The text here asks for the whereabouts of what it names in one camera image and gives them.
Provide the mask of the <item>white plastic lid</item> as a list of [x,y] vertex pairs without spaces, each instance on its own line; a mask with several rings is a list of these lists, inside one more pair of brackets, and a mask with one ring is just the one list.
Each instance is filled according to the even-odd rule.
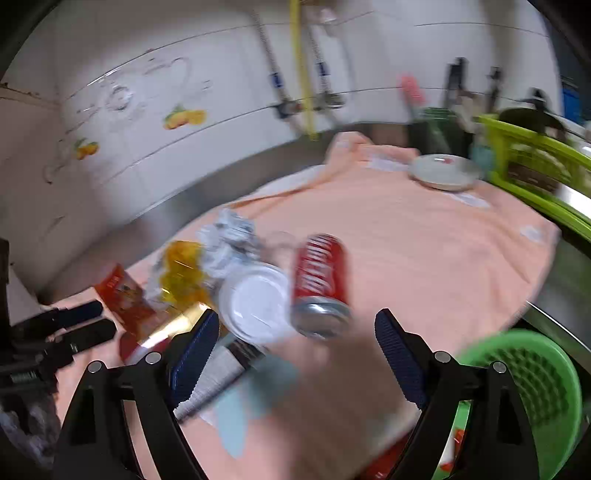
[[286,273],[266,263],[239,267],[226,278],[217,296],[218,315],[235,337],[266,346],[290,337],[290,283]]

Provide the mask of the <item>gold red cigarette box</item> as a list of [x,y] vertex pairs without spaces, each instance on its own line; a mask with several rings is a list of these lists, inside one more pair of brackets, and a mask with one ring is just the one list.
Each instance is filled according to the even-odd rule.
[[194,304],[184,312],[170,309],[166,311],[166,321],[145,339],[138,340],[124,331],[119,338],[119,357],[122,363],[133,365],[149,352],[162,353],[175,336],[187,333],[197,325],[208,309],[209,306],[204,303]]

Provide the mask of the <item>black white box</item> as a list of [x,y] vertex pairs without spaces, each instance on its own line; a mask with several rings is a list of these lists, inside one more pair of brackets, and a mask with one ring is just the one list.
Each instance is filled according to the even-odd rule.
[[190,396],[174,409],[179,423],[207,408],[266,356],[266,351],[228,335],[216,343]]

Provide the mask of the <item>red cola can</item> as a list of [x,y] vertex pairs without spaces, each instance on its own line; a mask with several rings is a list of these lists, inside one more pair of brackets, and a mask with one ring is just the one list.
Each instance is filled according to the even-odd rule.
[[295,256],[290,322],[311,338],[341,336],[352,322],[349,255],[330,234],[308,236]]

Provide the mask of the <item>peach towel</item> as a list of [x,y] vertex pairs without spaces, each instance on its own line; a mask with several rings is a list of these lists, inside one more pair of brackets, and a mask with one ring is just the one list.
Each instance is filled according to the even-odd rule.
[[485,182],[464,195],[428,189],[409,177],[410,157],[342,133],[303,184],[232,202],[263,237],[344,243],[353,325],[328,342],[294,334],[274,344],[259,370],[183,424],[208,477],[355,477],[418,418],[375,338],[376,314],[389,309],[431,348],[457,353],[537,295],[558,227]]

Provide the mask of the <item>pink bottle brush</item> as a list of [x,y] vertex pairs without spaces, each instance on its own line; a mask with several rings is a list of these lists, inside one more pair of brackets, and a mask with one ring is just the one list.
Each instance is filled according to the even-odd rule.
[[425,104],[425,97],[417,79],[412,75],[405,75],[401,79],[401,88],[407,103],[415,108]]

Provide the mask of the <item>green plastic waste basket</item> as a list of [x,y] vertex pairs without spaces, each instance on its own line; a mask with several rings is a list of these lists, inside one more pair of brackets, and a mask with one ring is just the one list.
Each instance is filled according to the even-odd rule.
[[552,479],[579,436],[582,395],[575,366],[555,342],[521,329],[483,339],[458,358],[462,364],[483,367],[496,360],[508,366],[527,411],[540,477]]

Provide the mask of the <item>yellow plastic wrapper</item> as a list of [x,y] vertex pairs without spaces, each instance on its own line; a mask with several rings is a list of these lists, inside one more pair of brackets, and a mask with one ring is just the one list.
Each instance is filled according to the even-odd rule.
[[198,242],[173,241],[165,247],[156,275],[161,301],[179,310],[197,303],[211,303],[206,276],[200,266],[201,253]]

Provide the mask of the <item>foil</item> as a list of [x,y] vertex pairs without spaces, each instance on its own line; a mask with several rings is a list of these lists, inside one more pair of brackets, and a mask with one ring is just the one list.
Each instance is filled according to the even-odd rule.
[[260,242],[254,225],[235,210],[224,208],[213,223],[197,234],[201,245],[200,267],[212,279],[221,280],[233,270],[260,258]]

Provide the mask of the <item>green dish rack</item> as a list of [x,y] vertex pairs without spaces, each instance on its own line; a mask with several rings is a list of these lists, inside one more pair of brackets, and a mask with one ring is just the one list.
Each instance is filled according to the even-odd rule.
[[494,153],[491,183],[590,238],[590,157],[548,136],[479,117]]

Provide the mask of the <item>white shallow bowl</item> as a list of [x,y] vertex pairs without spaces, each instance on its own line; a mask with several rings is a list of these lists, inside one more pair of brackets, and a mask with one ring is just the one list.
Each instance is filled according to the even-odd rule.
[[469,190],[483,177],[474,161],[451,154],[419,156],[411,162],[408,174],[423,186],[445,192]]

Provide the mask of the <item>green utensil jar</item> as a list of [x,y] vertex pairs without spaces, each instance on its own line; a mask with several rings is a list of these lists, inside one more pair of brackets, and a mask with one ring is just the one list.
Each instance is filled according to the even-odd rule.
[[458,116],[449,109],[422,108],[408,125],[409,144],[422,154],[446,153],[461,156],[463,139],[464,131]]

